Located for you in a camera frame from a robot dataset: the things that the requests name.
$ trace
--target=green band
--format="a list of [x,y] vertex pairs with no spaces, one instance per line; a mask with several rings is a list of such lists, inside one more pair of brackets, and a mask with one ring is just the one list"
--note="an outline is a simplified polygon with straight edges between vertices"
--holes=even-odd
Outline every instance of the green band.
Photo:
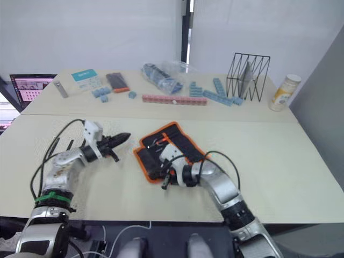
[[67,203],[71,202],[71,200],[68,199],[67,197],[57,195],[56,192],[54,191],[51,191],[48,195],[43,195],[41,197],[36,198],[35,202],[40,202],[41,200],[47,200],[47,199],[57,199],[57,200],[62,200]]

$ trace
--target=black pole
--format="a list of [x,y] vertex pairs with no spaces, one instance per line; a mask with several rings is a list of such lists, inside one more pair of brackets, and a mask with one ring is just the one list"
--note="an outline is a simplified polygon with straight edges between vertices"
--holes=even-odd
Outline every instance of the black pole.
[[188,56],[188,38],[189,38],[189,28],[190,28],[190,0],[182,0],[187,2],[185,15],[183,15],[183,23],[182,23],[182,55],[181,61],[187,62]]

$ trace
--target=yellow label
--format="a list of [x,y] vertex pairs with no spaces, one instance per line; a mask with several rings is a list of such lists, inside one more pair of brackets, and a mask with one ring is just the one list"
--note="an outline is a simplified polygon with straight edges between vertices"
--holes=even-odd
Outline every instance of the yellow label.
[[284,105],[285,102],[289,99],[289,97],[291,96],[291,93],[286,92],[282,89],[278,89],[278,91],[276,92],[275,96],[273,97],[273,103],[274,104],[280,104],[280,105]]

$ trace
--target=white wall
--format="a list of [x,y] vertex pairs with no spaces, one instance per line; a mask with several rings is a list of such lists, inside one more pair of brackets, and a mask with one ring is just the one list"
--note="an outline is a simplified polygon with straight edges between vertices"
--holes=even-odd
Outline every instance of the white wall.
[[180,0],[0,0],[0,75],[179,60]]
[[190,64],[227,73],[235,52],[270,55],[276,86],[289,73],[302,86],[343,24],[343,0],[195,0]]

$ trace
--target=plastic bag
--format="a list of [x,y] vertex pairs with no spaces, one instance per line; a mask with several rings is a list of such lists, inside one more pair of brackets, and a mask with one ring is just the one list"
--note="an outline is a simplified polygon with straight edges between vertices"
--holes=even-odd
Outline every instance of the plastic bag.
[[143,76],[158,89],[167,95],[172,95],[179,92],[186,84],[185,75],[190,72],[190,68],[184,62],[164,62],[160,67],[145,63],[141,71]]

